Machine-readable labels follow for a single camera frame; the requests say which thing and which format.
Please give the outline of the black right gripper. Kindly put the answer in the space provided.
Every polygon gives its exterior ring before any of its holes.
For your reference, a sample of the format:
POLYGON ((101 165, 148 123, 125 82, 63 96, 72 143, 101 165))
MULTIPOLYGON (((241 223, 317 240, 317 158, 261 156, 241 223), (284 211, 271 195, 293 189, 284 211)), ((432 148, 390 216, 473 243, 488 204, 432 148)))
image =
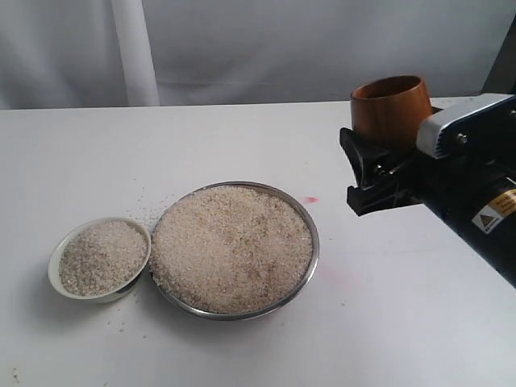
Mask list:
POLYGON ((481 94, 419 126, 416 150, 396 153, 349 128, 339 143, 355 175, 358 216, 425 205, 449 226, 515 224, 515 96, 481 94))

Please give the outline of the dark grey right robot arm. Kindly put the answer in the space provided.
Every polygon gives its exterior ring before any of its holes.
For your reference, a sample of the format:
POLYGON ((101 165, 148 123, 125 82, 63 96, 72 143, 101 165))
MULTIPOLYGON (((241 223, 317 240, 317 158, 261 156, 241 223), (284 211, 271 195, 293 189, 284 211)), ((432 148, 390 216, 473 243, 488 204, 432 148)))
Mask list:
POLYGON ((481 94, 433 108, 405 156, 343 127, 359 216, 423 204, 511 285, 515 283, 515 97, 481 94))

